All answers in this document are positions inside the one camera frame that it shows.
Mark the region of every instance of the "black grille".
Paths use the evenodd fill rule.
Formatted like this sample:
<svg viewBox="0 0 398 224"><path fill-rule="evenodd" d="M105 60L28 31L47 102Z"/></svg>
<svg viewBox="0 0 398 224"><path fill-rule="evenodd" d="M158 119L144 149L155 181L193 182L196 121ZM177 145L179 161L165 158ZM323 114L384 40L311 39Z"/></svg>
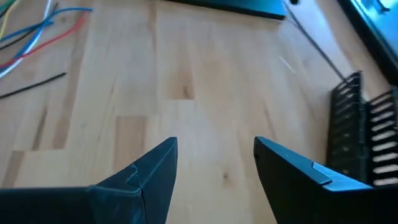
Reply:
<svg viewBox="0 0 398 224"><path fill-rule="evenodd" d="M331 93L326 166L373 186L398 184L398 89L365 102L362 76Z"/></svg>
<svg viewBox="0 0 398 224"><path fill-rule="evenodd" d="M331 93L326 166L361 182L368 182L365 144L365 102L361 74L354 73Z"/></svg>
<svg viewBox="0 0 398 224"><path fill-rule="evenodd" d="M397 88L368 104L369 178L373 185L398 183Z"/></svg>

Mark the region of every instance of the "wood grain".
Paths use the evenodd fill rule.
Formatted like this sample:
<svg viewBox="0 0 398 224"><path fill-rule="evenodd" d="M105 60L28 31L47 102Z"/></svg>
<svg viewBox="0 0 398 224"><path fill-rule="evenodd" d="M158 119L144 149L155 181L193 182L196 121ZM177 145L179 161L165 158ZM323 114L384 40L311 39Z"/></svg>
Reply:
<svg viewBox="0 0 398 224"><path fill-rule="evenodd" d="M44 6L22 1L7 32L40 21ZM0 101L2 187L95 184L176 136L167 223L275 223L254 137L324 163L330 91L340 80L290 20L157 0L60 2L69 6L95 11L0 80L6 93L68 72ZM389 88L336 2L290 7L345 75L364 71L366 97ZM40 41L80 16L60 15Z"/></svg>

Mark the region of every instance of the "black plastic part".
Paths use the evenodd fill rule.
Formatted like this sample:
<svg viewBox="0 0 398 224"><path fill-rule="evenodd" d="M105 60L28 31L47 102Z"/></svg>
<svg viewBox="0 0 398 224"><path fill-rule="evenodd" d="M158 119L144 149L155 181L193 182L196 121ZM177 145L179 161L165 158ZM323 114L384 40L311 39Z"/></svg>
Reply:
<svg viewBox="0 0 398 224"><path fill-rule="evenodd" d="M398 179L398 161L394 155L398 156L397 100L398 90L394 87L366 104L370 151L368 175L374 185L385 185L388 182L383 182L389 179Z"/></svg>
<svg viewBox="0 0 398 224"><path fill-rule="evenodd" d="M361 74L357 72L332 90L326 166L368 183L366 110L361 87Z"/></svg>
<svg viewBox="0 0 398 224"><path fill-rule="evenodd" d="M366 102L361 79L354 73L332 91L326 166L372 186L396 184L398 90Z"/></svg>
<svg viewBox="0 0 398 224"><path fill-rule="evenodd" d="M196 6L210 7L225 11L261 16L265 18L285 19L286 13L282 0L168 0L192 4Z"/></svg>
<svg viewBox="0 0 398 224"><path fill-rule="evenodd" d="M254 158L279 224L396 223L396 187L373 189L263 137Z"/></svg>
<svg viewBox="0 0 398 224"><path fill-rule="evenodd" d="M398 86L398 58L357 0L337 0L366 48L391 85Z"/></svg>
<svg viewBox="0 0 398 224"><path fill-rule="evenodd" d="M0 190L0 223L165 223L177 173L168 138L97 185Z"/></svg>

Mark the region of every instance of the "red wire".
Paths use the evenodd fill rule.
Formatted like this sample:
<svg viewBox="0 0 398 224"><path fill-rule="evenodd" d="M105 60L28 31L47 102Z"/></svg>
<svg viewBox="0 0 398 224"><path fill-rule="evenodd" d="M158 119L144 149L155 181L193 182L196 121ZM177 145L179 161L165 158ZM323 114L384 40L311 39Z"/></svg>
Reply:
<svg viewBox="0 0 398 224"><path fill-rule="evenodd" d="M10 61L8 61L8 62L6 62L6 63L1 64L1 65L0 65L0 68L3 68L3 67L6 67L6 66L9 66L9 65L12 65L14 62L18 61L19 59L24 58L24 57L26 57L26 56L29 56L29 55L33 54L34 52L36 52L36 51L42 49L43 47L45 47L45 46L47 46L47 45L49 45L49 44L51 44L51 43L53 43L53 42L56 42L56 41L58 41L58 40L60 40L60 39L62 39L62 38L64 38L64 37L66 37L67 35L71 34L72 32L78 30L78 29L81 27L81 25L83 25L83 23L85 22L85 20L86 20L86 15L83 15L83 16L79 19L79 21L78 21L70 30L66 31L65 33L63 33L63 34L61 34L61 35L59 35L59 36L57 36L57 37L55 37L55 38L53 38L53 39L51 39L51 40L49 40L49 41L47 41L46 43L40 44L40 45L37 46L36 48L32 49L30 52L27 52L26 54L23 54L23 55L21 55L21 56L18 57L18 58L11 59Z"/></svg>

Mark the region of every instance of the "white wire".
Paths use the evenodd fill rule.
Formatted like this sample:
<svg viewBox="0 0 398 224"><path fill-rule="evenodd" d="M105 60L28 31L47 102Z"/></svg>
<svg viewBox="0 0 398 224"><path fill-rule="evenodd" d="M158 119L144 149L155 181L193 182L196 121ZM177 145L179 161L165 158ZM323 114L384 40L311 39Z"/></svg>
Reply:
<svg viewBox="0 0 398 224"><path fill-rule="evenodd" d="M50 12L50 6L51 6L51 2L52 0L48 0L47 1L47 5L45 7L44 10L44 17L43 17L43 21L45 20L45 18L47 18L47 16L49 15ZM24 52L24 54L26 54L27 52L30 52L30 50L32 50L33 46L37 43L37 41L39 41L40 36L43 33L43 29L41 29L39 31L39 34L37 35L37 37L34 39L34 41L32 42L32 44L26 49L26 51ZM8 73L10 73L11 71L13 71L21 62L22 62L23 58L19 59L18 61L14 62L10 67L8 67L4 72L0 73L0 78L5 77L6 75L8 75Z"/></svg>

